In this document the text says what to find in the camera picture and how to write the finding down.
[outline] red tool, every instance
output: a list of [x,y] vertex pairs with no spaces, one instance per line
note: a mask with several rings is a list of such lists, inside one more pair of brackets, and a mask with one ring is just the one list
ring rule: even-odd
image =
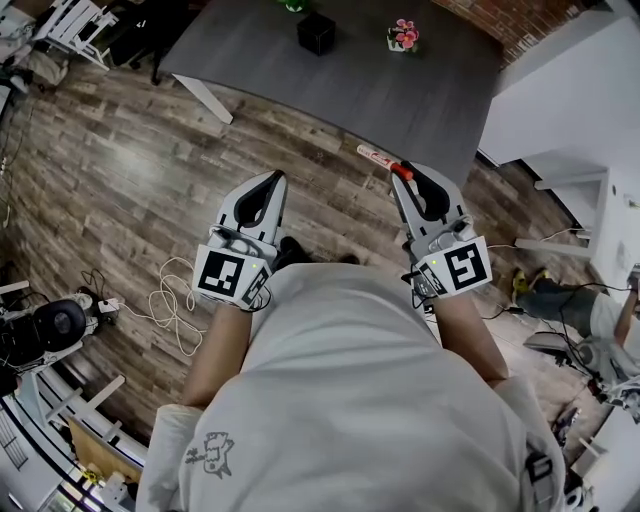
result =
[[413,172],[411,171],[411,169],[403,167],[398,162],[391,160],[387,156],[381,155],[377,151],[374,151],[373,149],[368,148],[363,144],[360,144],[358,146],[358,153],[362,156],[366,156],[369,160],[377,163],[378,165],[381,165],[385,169],[398,173],[400,177],[405,181],[411,181],[413,179]]

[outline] white t-shirt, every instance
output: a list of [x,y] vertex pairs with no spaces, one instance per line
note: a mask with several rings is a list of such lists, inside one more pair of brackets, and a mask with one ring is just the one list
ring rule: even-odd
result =
[[527,432],[562,488],[531,388],[443,350],[402,281],[305,264],[268,286],[241,373],[204,412],[159,409],[138,512],[531,510]]
[[[599,293],[591,310],[591,334],[598,338],[613,338],[621,312],[622,304]],[[631,317],[631,329],[624,342],[624,349],[631,357],[640,359],[640,322],[635,317]]]

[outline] brick wall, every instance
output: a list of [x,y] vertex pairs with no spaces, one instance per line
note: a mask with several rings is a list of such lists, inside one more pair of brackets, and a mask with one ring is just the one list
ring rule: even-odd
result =
[[504,45],[511,63],[584,11],[580,0],[433,0],[468,19]]

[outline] hand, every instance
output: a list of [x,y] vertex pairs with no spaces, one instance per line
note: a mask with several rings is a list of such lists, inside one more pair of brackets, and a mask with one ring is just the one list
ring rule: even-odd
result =
[[632,272],[629,275],[629,279],[627,279],[627,283],[629,284],[629,287],[631,288],[632,292],[636,292],[638,293],[638,274],[635,272]]

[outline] gray table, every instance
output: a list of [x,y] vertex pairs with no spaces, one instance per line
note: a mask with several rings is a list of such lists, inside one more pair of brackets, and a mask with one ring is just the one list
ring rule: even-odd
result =
[[[501,48],[428,0],[319,0],[337,23],[332,51],[300,47],[302,14],[276,0],[211,0],[161,65],[224,122],[204,82],[277,101],[462,185],[478,148]],[[398,18],[420,30],[417,54],[391,52]]]

